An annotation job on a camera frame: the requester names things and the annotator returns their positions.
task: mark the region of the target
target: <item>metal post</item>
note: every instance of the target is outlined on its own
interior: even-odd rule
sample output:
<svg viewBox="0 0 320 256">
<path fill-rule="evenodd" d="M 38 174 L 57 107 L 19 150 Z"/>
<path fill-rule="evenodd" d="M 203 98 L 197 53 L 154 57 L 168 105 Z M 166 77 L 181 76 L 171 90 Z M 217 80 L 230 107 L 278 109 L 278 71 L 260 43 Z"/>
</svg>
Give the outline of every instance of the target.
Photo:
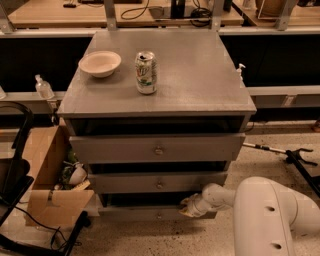
<svg viewBox="0 0 320 256">
<path fill-rule="evenodd" d="M 4 34 L 10 34 L 15 30 L 8 18 L 7 12 L 4 9 L 1 1 L 0 1 L 0 29 Z"/>
<path fill-rule="evenodd" d="M 104 8 L 107 16 L 107 26 L 108 30 L 116 30 L 117 29 L 117 20 L 116 20 L 116 11 L 114 7 L 113 0 L 105 0 Z"/>
<path fill-rule="evenodd" d="M 219 31 L 224 0 L 215 0 L 212 8 L 211 29 Z"/>
<path fill-rule="evenodd" d="M 297 0 L 287 0 L 283 6 L 282 12 L 276 21 L 275 27 L 278 30 L 286 30 L 289 24 L 290 15 L 296 6 Z"/>
</svg>

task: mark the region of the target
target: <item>soda can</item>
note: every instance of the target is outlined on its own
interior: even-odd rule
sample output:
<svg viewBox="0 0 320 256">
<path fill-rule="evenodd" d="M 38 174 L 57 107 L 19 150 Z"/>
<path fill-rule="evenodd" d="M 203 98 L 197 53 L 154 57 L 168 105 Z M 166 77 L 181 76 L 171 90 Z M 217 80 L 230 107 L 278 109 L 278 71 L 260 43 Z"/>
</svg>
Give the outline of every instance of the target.
<svg viewBox="0 0 320 256">
<path fill-rule="evenodd" d="M 142 94 L 157 90 L 157 60 L 153 52 L 138 52 L 135 60 L 137 89 Z"/>
</svg>

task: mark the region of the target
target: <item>wooden table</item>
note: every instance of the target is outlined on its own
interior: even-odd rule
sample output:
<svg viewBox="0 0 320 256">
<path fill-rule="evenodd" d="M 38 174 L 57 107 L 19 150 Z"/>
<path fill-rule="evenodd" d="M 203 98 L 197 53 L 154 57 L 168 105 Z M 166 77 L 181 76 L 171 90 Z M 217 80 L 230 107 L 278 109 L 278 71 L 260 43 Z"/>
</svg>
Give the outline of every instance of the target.
<svg viewBox="0 0 320 256">
<path fill-rule="evenodd" d="M 150 26 L 177 26 L 190 25 L 190 21 L 171 20 L 156 21 L 148 10 L 137 19 L 125 20 L 121 14 L 132 8 L 144 7 L 142 4 L 116 4 L 116 18 L 118 27 L 150 27 Z M 81 5 L 76 8 L 64 8 L 63 0 L 29 0 L 16 11 L 9 15 L 10 21 L 16 28 L 66 28 L 66 27 L 106 27 L 107 20 L 103 5 Z M 150 0 L 149 6 L 170 6 L 168 0 Z M 133 17 L 141 13 L 141 10 L 130 12 L 126 17 Z M 221 25 L 242 25 L 243 18 L 232 9 L 230 12 L 223 12 Z"/>
<path fill-rule="evenodd" d="M 256 7 L 250 10 L 243 8 L 243 0 L 233 0 L 236 9 L 247 18 L 250 25 L 259 27 L 273 27 L 275 20 L 269 18 L 258 19 L 256 15 Z M 295 6 L 289 20 L 289 26 L 318 26 L 320 25 L 320 7 L 300 7 Z"/>
</svg>

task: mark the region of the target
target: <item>concrete floor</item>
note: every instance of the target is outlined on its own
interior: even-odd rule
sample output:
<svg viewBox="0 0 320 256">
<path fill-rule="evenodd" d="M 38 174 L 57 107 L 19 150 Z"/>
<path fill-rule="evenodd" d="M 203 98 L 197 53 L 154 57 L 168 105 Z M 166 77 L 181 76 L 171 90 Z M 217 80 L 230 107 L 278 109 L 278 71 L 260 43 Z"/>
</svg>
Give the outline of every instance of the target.
<svg viewBox="0 0 320 256">
<path fill-rule="evenodd" d="M 309 148 L 307 160 L 320 163 L 320 133 L 313 132 L 314 122 L 250 123 L 246 142 L 273 148 L 296 150 Z M 287 164 L 284 154 L 242 147 L 238 159 L 228 170 L 225 187 L 236 189 L 247 177 L 261 176 L 320 200 L 296 168 Z M 320 166 L 310 167 L 312 175 L 320 175 Z M 218 212 L 215 219 L 190 221 L 116 222 L 102 217 L 90 217 L 91 226 L 81 231 L 74 247 L 74 256 L 233 256 L 233 211 Z M 24 214 L 14 210 L 0 232 L 13 240 L 48 247 L 52 232 L 43 228 L 26 227 Z M 320 232 L 314 236 L 294 237 L 297 256 L 320 255 Z M 0 255 L 15 255 L 0 252 Z"/>
</svg>

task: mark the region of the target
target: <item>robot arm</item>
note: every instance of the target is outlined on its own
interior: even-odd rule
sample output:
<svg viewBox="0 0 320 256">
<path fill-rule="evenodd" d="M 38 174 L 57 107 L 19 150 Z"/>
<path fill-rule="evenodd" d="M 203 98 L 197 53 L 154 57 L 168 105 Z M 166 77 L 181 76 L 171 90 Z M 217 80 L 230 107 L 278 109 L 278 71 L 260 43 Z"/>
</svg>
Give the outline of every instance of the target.
<svg viewBox="0 0 320 256">
<path fill-rule="evenodd" d="M 182 201 L 181 213 L 199 217 L 233 206 L 236 256 L 295 256 L 291 232 L 320 231 L 320 209 L 309 197 L 266 178 L 244 180 L 236 191 L 208 184 Z"/>
</svg>

